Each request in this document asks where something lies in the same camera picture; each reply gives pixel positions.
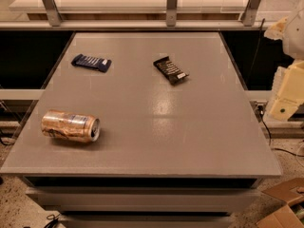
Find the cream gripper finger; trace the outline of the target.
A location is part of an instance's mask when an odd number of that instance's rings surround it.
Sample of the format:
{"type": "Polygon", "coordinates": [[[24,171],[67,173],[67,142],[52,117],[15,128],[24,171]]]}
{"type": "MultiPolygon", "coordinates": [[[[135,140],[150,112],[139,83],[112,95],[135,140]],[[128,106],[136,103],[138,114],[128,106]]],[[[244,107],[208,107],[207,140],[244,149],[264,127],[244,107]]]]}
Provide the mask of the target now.
{"type": "Polygon", "coordinates": [[[287,121],[303,104],[304,61],[294,60],[287,68],[279,66],[266,106],[266,115],[278,121],[287,121]]]}

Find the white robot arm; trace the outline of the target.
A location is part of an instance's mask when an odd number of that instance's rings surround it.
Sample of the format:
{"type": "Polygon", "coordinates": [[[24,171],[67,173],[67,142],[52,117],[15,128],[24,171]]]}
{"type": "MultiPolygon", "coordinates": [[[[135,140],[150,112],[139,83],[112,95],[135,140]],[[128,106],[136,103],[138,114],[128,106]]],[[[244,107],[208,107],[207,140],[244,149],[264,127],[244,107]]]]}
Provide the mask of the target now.
{"type": "Polygon", "coordinates": [[[287,68],[277,68],[266,105],[268,118],[287,121],[304,104],[304,0],[289,16],[267,28],[264,36],[281,40],[283,52],[294,59],[287,68]]]}

